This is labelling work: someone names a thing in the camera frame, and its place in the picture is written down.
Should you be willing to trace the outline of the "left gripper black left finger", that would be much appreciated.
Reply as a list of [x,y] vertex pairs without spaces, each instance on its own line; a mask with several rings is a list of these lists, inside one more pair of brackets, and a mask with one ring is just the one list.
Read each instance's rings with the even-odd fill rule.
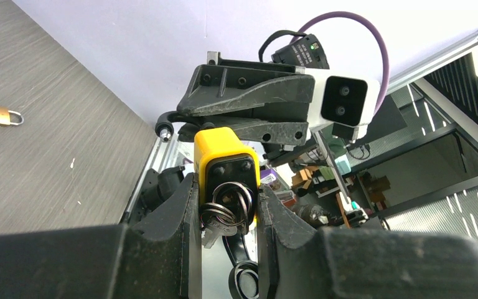
[[201,298],[199,187],[141,222],[0,235],[0,298]]

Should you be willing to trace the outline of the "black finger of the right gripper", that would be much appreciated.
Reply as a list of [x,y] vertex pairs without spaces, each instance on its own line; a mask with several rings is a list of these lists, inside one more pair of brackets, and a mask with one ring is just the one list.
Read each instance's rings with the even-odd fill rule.
[[284,72],[239,68],[214,69],[206,77],[208,65],[195,68],[177,111],[186,116],[209,116],[263,107],[272,103],[312,101],[314,78]]
[[266,121],[229,116],[203,116],[202,123],[229,127],[241,140],[278,145],[301,146],[306,142],[308,123],[305,121]]

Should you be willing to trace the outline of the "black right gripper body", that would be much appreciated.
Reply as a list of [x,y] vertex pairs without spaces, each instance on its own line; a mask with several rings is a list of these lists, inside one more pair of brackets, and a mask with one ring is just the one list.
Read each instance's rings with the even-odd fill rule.
[[224,70],[225,68],[239,68],[239,69],[250,69],[250,70],[264,70],[264,71],[274,71],[274,72],[284,72],[293,75],[304,75],[305,68],[297,67],[294,65],[286,64],[274,64],[268,62],[255,62],[247,60],[232,60],[224,59],[219,51],[208,51],[207,52],[207,70],[205,71],[205,76],[213,77],[214,69]]

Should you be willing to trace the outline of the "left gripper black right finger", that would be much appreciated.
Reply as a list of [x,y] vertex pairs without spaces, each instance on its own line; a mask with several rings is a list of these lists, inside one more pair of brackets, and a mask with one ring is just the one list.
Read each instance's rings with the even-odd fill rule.
[[313,228],[262,186],[261,298],[478,298],[478,246],[466,237]]

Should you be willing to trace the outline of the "yellow padlock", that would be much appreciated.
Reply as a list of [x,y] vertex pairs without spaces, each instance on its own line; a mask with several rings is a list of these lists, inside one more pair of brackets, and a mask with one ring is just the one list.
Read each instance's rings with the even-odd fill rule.
[[246,229],[255,216],[260,168],[254,149],[244,145],[229,127],[216,127],[178,112],[165,112],[155,126],[162,142],[174,132],[173,123],[194,125],[194,170],[199,186],[200,214],[232,227]]

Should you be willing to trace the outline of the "yellow padlock key bunch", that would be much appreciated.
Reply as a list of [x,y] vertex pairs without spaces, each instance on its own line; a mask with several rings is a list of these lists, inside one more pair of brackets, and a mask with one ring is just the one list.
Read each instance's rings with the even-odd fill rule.
[[210,249],[221,239],[233,265],[228,276],[232,298],[260,297],[258,265],[250,258],[245,242],[252,207],[251,191],[230,181],[218,185],[209,202],[199,208],[203,247]]

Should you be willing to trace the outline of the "brass padlock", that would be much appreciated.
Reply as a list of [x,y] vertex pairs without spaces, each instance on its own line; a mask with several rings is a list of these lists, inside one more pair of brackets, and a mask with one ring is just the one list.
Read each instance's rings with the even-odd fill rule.
[[19,126],[24,123],[24,117],[19,113],[0,106],[0,126]]

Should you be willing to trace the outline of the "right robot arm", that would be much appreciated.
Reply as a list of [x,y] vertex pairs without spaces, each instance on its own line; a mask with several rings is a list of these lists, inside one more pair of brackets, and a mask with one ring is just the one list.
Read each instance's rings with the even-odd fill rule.
[[195,68],[169,117],[170,122],[184,123],[181,141],[193,142],[195,134],[211,123],[231,128],[241,140],[288,146],[306,142],[314,79],[303,70],[329,65],[318,38],[303,32],[277,31],[258,54],[262,56],[282,36],[296,40],[277,50],[269,62],[230,60],[208,52],[206,64]]

